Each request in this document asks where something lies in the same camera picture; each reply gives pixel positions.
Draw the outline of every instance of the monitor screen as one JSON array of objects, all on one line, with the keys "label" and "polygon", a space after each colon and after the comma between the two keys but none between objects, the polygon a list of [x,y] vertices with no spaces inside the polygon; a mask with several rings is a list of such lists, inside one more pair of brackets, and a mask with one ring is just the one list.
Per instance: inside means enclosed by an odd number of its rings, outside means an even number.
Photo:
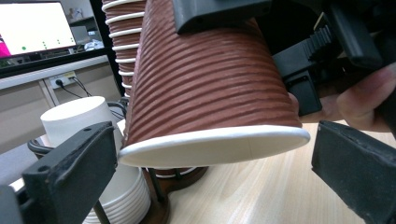
[{"label": "monitor screen", "polygon": [[61,3],[0,4],[0,58],[75,45]]}]

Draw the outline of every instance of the desk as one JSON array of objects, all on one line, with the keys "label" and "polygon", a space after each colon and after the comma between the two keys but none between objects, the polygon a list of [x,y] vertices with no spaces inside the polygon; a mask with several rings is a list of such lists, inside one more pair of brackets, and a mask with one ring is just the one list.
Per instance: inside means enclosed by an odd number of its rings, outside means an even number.
[{"label": "desk", "polygon": [[[314,172],[311,141],[280,155],[209,167],[194,185],[169,195],[169,223],[364,223]],[[390,133],[368,133],[393,147]]]}]

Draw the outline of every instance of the paper cup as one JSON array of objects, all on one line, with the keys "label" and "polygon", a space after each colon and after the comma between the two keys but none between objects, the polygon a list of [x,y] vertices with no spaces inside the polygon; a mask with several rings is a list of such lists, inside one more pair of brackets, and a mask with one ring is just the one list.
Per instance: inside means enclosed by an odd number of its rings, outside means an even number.
[{"label": "paper cup", "polygon": [[129,73],[134,71],[134,63],[119,63],[121,72]]},{"label": "paper cup", "polygon": [[116,33],[119,31],[125,31],[130,29],[136,29],[142,27],[143,17],[131,18],[123,21],[114,21],[108,25],[110,33]]},{"label": "paper cup", "polygon": [[146,1],[133,1],[133,2],[125,1],[123,4],[104,2],[104,9],[106,15],[109,18],[112,18],[119,14],[129,14],[129,13],[144,11],[145,6],[146,6]]},{"label": "paper cup", "polygon": [[131,59],[136,58],[137,48],[136,49],[119,49],[115,50],[117,59]]},{"label": "paper cup", "polygon": [[147,1],[121,163],[203,167],[309,141],[254,19],[178,35],[173,11]]},{"label": "paper cup", "polygon": [[[111,223],[137,223],[150,207],[149,187],[139,169],[138,178],[124,194],[111,202],[104,202],[103,208]],[[98,223],[96,214],[91,210],[84,223]]]},{"label": "paper cup", "polygon": [[121,196],[127,192],[134,183],[138,180],[140,169],[119,164],[116,173],[113,175],[110,183],[108,183],[106,190],[100,196],[99,201],[102,204],[112,203],[117,199],[122,199]]},{"label": "paper cup", "polygon": [[[41,116],[51,147],[57,147],[78,131],[104,121],[111,121],[117,127],[117,121],[111,114],[106,99],[101,96],[81,98],[58,105]],[[119,129],[114,131],[114,137],[119,150],[122,141]]]},{"label": "paper cup", "polygon": [[132,33],[131,32],[119,32],[113,34],[113,45],[121,46],[125,42],[125,39],[128,40],[129,43],[139,43],[140,33]]},{"label": "paper cup", "polygon": [[122,76],[122,83],[132,87],[132,83],[134,82],[133,78],[134,77],[132,77],[132,76]]}]

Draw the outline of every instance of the finger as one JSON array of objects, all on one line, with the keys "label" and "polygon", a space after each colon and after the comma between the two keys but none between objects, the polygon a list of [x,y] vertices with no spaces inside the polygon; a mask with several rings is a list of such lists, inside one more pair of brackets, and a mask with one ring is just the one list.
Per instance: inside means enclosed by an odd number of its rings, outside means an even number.
[{"label": "finger", "polygon": [[375,113],[396,87],[396,63],[380,69],[337,99],[338,110],[346,122],[357,129],[388,132],[389,127]]},{"label": "finger", "polygon": [[298,110],[299,110],[299,104],[298,104],[298,100],[297,98],[291,94],[290,92],[288,92],[289,94],[289,98],[291,99],[291,106],[293,107],[293,111],[294,113],[296,113],[296,115],[298,116]]},{"label": "finger", "polygon": [[322,109],[319,112],[301,116],[300,121],[302,123],[314,123],[319,122],[322,119],[330,121],[342,119],[341,114],[338,112],[337,108],[337,97],[338,95],[330,95],[320,98]]}]

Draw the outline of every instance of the ribbed paper cup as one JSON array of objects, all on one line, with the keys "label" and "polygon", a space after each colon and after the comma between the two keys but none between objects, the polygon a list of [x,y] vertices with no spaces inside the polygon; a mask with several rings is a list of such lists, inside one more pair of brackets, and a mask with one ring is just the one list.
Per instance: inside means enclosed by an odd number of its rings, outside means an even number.
[{"label": "ribbed paper cup", "polygon": [[140,32],[128,35],[120,35],[112,38],[113,46],[122,46],[126,44],[138,44],[140,39]]},{"label": "ribbed paper cup", "polygon": [[131,88],[125,88],[124,87],[124,89],[125,89],[125,93],[128,95],[128,96],[131,96]]},{"label": "ribbed paper cup", "polygon": [[132,83],[134,81],[134,78],[132,76],[122,76],[121,78],[122,78],[122,83],[132,86]]},{"label": "ribbed paper cup", "polygon": [[118,59],[136,58],[137,48],[115,50]]},{"label": "ribbed paper cup", "polygon": [[119,68],[122,72],[133,72],[134,63],[119,63]]},{"label": "ribbed paper cup", "polygon": [[110,8],[122,7],[127,4],[138,5],[140,3],[146,4],[146,0],[102,0],[102,10],[107,12]]},{"label": "ribbed paper cup", "polygon": [[178,35],[172,0],[147,1],[120,161],[193,167],[305,144],[254,20]]},{"label": "ribbed paper cup", "polygon": [[[102,1],[103,5],[105,6],[110,2],[114,1]],[[146,1],[135,1],[135,2],[129,2],[125,4],[120,4],[114,7],[109,7],[105,9],[106,16],[110,19],[116,16],[119,16],[120,14],[126,15],[130,13],[136,13],[136,12],[141,12],[145,11],[145,6],[146,6]]]},{"label": "ribbed paper cup", "polygon": [[108,28],[110,30],[110,33],[113,34],[119,31],[140,28],[142,27],[142,21],[143,21],[143,17],[137,17],[123,21],[114,21],[108,24]]}]

